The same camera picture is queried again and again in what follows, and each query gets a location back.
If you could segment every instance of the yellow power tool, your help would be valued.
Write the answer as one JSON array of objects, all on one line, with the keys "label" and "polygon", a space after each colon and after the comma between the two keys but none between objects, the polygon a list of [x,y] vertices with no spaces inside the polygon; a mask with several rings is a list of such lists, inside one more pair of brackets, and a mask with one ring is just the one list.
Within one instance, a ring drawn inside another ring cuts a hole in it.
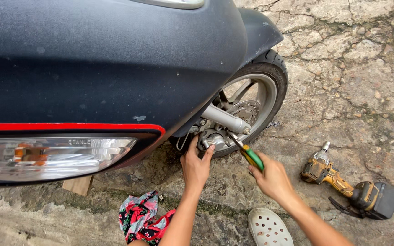
[{"label": "yellow power tool", "polygon": [[384,182],[364,181],[353,188],[340,177],[339,170],[329,161],[327,151],[330,144],[330,142],[325,142],[321,150],[309,158],[300,173],[301,178],[306,182],[316,184],[328,182],[349,198],[350,204],[359,212],[343,207],[329,197],[331,203],[347,215],[359,218],[369,217],[375,220],[391,218],[394,212],[394,187]]}]

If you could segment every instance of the white crocs shoe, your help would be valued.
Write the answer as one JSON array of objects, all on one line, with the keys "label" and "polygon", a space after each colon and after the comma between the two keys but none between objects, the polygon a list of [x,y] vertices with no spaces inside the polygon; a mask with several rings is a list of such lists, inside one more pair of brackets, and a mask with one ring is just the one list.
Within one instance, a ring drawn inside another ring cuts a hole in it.
[{"label": "white crocs shoe", "polygon": [[249,230],[257,246],[294,245],[284,222],[270,209],[252,209],[249,213]]}]

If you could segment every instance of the headlight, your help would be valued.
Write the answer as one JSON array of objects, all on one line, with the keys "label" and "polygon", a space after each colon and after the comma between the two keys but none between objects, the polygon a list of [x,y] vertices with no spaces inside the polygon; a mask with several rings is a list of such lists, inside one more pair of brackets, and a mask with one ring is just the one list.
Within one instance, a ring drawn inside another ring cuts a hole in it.
[{"label": "headlight", "polygon": [[205,4],[205,0],[131,0],[134,2],[158,5],[177,9],[197,9]]},{"label": "headlight", "polygon": [[62,179],[98,172],[121,159],[134,137],[1,138],[0,181]]}]

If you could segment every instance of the concrete ground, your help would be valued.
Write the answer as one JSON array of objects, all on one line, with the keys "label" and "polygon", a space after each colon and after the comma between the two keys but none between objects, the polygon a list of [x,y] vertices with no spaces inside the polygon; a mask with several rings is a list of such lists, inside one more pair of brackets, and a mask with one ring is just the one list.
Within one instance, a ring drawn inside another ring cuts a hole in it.
[{"label": "concrete ground", "polygon": [[[299,180],[310,154],[331,141],[332,161],[351,184],[394,185],[394,0],[236,0],[284,33],[288,94],[252,148],[284,163],[293,186],[324,220],[357,245],[394,245],[394,215],[357,219],[335,210],[345,200],[329,185]],[[87,197],[62,183],[0,189],[0,245],[125,245],[117,212],[129,194],[157,190],[158,214],[183,190],[179,154],[165,142],[138,165],[95,176]],[[254,245],[246,215],[266,207],[285,221],[295,245],[310,245],[296,223],[256,187],[238,152],[212,161],[192,245]]]}]

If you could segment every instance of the front fender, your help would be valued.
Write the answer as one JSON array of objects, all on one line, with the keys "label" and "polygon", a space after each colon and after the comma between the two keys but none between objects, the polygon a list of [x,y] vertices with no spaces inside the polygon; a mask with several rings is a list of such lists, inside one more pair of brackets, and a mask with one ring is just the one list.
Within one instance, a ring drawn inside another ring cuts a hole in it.
[{"label": "front fender", "polygon": [[239,67],[241,68],[281,42],[284,37],[276,25],[261,12],[246,8],[238,8],[238,11],[247,32],[247,51]]}]

